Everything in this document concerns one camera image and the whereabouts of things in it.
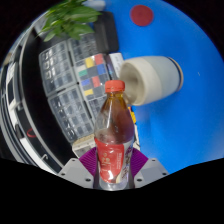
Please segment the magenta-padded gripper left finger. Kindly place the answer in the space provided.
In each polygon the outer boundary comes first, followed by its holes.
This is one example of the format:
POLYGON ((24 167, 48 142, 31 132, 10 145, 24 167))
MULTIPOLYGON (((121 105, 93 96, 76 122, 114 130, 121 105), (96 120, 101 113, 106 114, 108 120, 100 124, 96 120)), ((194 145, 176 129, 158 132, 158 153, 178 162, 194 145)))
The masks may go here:
POLYGON ((97 188, 99 173, 96 148, 90 149, 79 159, 70 159, 58 176, 84 188, 97 188))

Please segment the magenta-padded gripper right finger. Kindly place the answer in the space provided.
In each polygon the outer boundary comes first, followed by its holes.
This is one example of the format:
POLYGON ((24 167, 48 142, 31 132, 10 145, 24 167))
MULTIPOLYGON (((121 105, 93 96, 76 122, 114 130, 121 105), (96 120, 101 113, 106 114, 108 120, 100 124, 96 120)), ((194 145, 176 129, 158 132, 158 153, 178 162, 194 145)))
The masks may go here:
POLYGON ((141 188, 168 175, 168 171, 156 158, 147 158, 133 149, 130 161, 130 188, 141 188))

